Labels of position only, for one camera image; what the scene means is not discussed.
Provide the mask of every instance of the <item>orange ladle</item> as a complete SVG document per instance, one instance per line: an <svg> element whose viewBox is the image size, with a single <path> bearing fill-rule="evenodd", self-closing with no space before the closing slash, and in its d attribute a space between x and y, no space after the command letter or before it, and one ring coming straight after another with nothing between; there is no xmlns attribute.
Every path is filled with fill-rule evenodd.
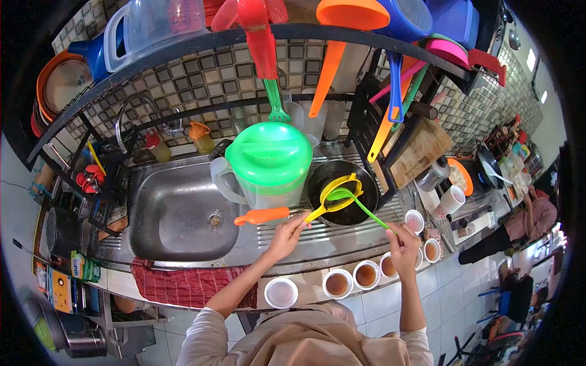
<svg viewBox="0 0 586 366"><path fill-rule="evenodd" d="M321 0L315 12L323 25L373 30L389 25L389 12L376 0ZM318 115L340 65L346 42L329 40L309 117Z"/></svg>

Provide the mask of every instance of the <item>green pitcher lid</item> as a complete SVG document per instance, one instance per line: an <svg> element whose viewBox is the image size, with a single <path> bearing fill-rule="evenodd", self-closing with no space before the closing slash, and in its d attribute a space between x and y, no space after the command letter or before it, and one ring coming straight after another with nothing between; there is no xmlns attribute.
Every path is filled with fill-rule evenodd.
<svg viewBox="0 0 586 366"><path fill-rule="evenodd" d="M261 122L242 131L225 155L242 179L259 186L278 186L306 173L313 152L305 135L295 127Z"/></svg>

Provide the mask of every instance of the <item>red towel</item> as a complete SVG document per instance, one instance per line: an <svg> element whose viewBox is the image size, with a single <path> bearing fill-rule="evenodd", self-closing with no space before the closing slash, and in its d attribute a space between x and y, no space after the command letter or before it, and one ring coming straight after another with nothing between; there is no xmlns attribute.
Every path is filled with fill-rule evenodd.
<svg viewBox="0 0 586 366"><path fill-rule="evenodd" d="M204 307L219 290L232 282L248 267L214 269L150 269L153 262L134 258L130 271L142 297L150 301L189 307ZM248 291L238 307L256 309L258 284Z"/></svg>

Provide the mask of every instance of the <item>blue chair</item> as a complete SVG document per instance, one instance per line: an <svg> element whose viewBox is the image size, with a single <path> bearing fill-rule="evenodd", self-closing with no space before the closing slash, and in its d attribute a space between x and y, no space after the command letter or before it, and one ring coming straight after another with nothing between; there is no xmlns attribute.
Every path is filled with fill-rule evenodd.
<svg viewBox="0 0 586 366"><path fill-rule="evenodd" d="M489 320L491 318L494 318L495 316L498 315L503 315L503 316L507 316L509 314L509 303L511 300L511 291L503 291L502 288L500 287L491 287L491 291L488 292L483 292L481 294L478 295L478 297L482 297L482 296L486 296L486 295L491 295L493 293L498 293L500 294L499 296L499 308L498 310L491 310L489 311L490 316L484 318L484 319L480 319L478 320L476 323L480 324L485 320Z"/></svg>

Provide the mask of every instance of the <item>green package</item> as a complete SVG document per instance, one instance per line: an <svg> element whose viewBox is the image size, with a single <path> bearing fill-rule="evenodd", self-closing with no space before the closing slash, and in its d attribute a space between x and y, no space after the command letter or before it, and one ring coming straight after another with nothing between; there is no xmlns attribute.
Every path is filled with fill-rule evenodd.
<svg viewBox="0 0 586 366"><path fill-rule="evenodd" d="M83 254L71 251L71 275L83 281L98 282L100 266L96 261L84 257Z"/></svg>

